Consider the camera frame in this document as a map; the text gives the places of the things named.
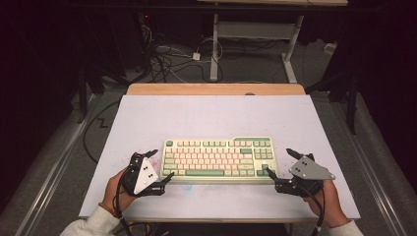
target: sleeve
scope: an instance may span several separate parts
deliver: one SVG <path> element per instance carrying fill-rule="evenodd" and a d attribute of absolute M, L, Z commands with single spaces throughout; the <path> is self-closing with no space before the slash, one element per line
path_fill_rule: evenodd
<path fill-rule="evenodd" d="M 87 219 L 79 219 L 69 224 L 61 236 L 90 236 L 90 235 L 113 235 L 113 230 L 119 224 L 119 219 L 113 217 L 107 210 L 98 206 Z"/>
<path fill-rule="evenodd" d="M 363 236 L 354 220 L 350 220 L 349 223 L 328 229 L 329 236 Z"/>

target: hand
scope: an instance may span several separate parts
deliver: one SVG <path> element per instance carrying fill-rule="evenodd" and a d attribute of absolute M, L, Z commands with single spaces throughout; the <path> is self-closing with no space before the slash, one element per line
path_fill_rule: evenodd
<path fill-rule="evenodd" d="M 330 228 L 338 227 L 349 222 L 349 219 L 343 213 L 340 201 L 338 198 L 336 187 L 334 186 L 333 181 L 324 180 L 323 191 L 325 193 L 326 207 L 325 207 L 325 223 Z M 323 206 L 324 198 L 322 191 L 318 192 L 315 195 L 316 199 Z M 307 202 L 310 206 L 310 209 L 317 216 L 320 215 L 320 210 L 317 207 L 316 203 L 311 198 L 303 198 L 304 202 Z"/>
<path fill-rule="evenodd" d="M 116 206 L 115 196 L 117 193 L 117 184 L 119 183 L 120 177 L 122 177 L 124 171 L 125 169 L 121 170 L 117 175 L 111 177 L 107 182 L 107 187 L 105 188 L 104 198 L 102 202 L 110 209 L 113 209 L 113 212 L 116 211 L 113 206 Z M 119 194 L 119 207 L 120 210 L 123 212 L 136 199 L 136 197 L 128 195 L 128 193 L 125 192 L 123 186 L 121 186 L 120 192 L 121 193 Z"/>

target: keyboard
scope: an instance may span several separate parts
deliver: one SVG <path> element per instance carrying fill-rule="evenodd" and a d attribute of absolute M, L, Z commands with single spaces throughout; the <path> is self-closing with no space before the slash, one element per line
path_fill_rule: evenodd
<path fill-rule="evenodd" d="M 266 169 L 277 173 L 271 138 L 167 140 L 160 176 L 174 172 L 172 182 L 272 184 Z"/>

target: white table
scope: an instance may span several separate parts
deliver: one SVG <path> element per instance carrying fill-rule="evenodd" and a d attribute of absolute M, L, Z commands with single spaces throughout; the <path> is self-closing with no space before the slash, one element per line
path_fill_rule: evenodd
<path fill-rule="evenodd" d="M 347 217 L 360 217 L 309 95 L 125 95 L 96 167 L 80 216 L 102 200 L 107 180 L 134 152 L 159 149 L 150 159 L 158 171 L 168 139 L 267 136 L 274 143 L 280 178 L 296 162 L 285 149 L 313 153 L 334 181 Z M 180 185 L 161 197 L 137 199 L 124 212 L 147 222 L 302 222 L 317 220 L 299 197 L 273 185 Z"/>

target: cable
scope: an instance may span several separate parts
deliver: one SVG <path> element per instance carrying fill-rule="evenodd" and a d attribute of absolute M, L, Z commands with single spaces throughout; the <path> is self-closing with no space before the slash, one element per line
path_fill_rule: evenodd
<path fill-rule="evenodd" d="M 114 207 L 114 209 L 116 210 L 116 213 L 117 213 L 117 217 L 120 219 L 120 223 L 122 224 L 122 226 L 123 226 L 123 228 L 125 229 L 125 232 L 126 232 L 126 234 L 128 235 L 128 236 L 133 236 L 132 235 L 132 232 L 130 231 L 130 229 L 129 229 L 129 225 L 128 225 L 128 223 L 126 222 L 126 219 L 123 217 L 123 214 L 122 214 L 122 211 L 120 210 L 120 198 L 119 198 L 119 195 L 121 194 L 121 192 L 120 192 L 120 188 L 121 188 L 121 186 L 122 186 L 122 182 L 124 181 L 124 179 L 125 179 L 125 175 L 126 175 L 126 173 L 128 172 L 128 171 L 130 171 L 132 169 L 132 167 L 131 166 L 128 166 L 126 169 L 125 169 L 125 171 L 123 171 L 123 174 L 122 174 L 122 176 L 120 177 L 120 179 L 119 179 L 119 182 L 117 183 L 117 191 L 116 191 L 116 206 L 114 205 L 114 201 L 113 201 L 113 207 Z"/>
<path fill-rule="evenodd" d="M 304 82 L 304 87 L 306 87 L 307 86 L 307 83 L 306 83 L 306 80 L 305 80 L 305 78 L 304 78 L 304 56 L 305 56 L 305 54 L 306 54 L 306 50 L 307 50 L 307 47 L 309 46 L 309 44 L 307 44 L 305 47 L 304 47 L 304 50 L 303 50 L 303 59 L 301 60 L 301 78 L 303 79 L 303 82 Z"/>
<path fill-rule="evenodd" d="M 97 115 L 94 116 L 94 118 L 92 118 L 91 122 L 89 122 L 89 124 L 86 127 L 86 130 L 84 131 L 83 134 L 83 146 L 84 149 L 86 150 L 87 155 L 89 156 L 89 158 L 94 162 L 94 163 L 98 163 L 98 161 L 91 155 L 91 153 L 89 152 L 89 149 L 87 147 L 87 143 L 86 143 L 86 135 L 87 135 L 87 131 L 89 130 L 89 127 L 91 126 L 91 124 L 98 118 L 98 116 L 100 116 L 104 111 L 106 111 L 108 108 L 112 107 L 115 104 L 119 104 L 121 101 L 121 97 L 118 101 L 115 101 L 113 103 L 110 103 L 109 105 L 107 105 L 103 110 L 101 110 Z"/>
<path fill-rule="evenodd" d="M 316 227 L 313 230 L 312 236 L 317 236 L 320 232 L 320 230 L 322 229 L 322 225 L 323 225 L 323 221 L 325 219 L 325 209 L 324 207 L 319 203 L 319 201 L 316 199 L 316 197 L 314 197 L 308 190 L 306 190 L 306 188 L 304 188 L 302 185 L 298 185 L 296 184 L 296 188 L 301 189 L 305 194 L 307 194 L 313 201 L 314 203 L 317 205 L 317 207 L 319 208 L 320 211 L 320 216 L 319 216 L 319 220 L 316 223 Z"/>
<path fill-rule="evenodd" d="M 147 222 L 133 222 L 131 224 L 129 224 L 129 227 L 135 226 L 135 225 L 143 225 L 145 227 L 145 236 L 150 236 L 152 231 L 153 231 L 153 227 L 150 223 Z M 116 232 L 114 232 L 114 235 L 118 235 L 121 232 L 123 232 L 124 228 L 121 228 L 119 230 L 117 230 Z"/>

